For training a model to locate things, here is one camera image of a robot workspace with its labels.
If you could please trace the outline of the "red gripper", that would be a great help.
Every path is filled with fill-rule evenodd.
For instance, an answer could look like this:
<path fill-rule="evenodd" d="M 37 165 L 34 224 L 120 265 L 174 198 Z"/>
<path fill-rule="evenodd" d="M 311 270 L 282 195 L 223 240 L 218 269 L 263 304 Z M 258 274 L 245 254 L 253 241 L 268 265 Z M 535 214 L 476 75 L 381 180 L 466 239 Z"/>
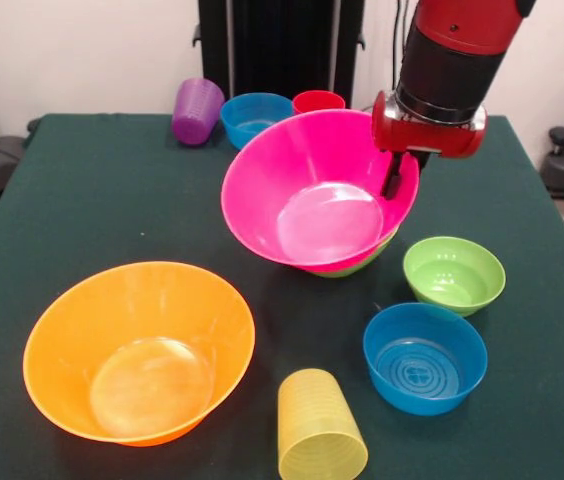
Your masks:
<path fill-rule="evenodd" d="M 381 188 L 381 196 L 391 200 L 401 185 L 400 169 L 405 152 L 415 152 L 419 171 L 436 153 L 445 158 L 465 158 L 480 147 L 486 133 L 487 112 L 481 105 L 470 122 L 445 125 L 423 121 L 404 110 L 393 92 L 381 91 L 372 110 L 372 138 L 382 151 L 393 152 Z"/>

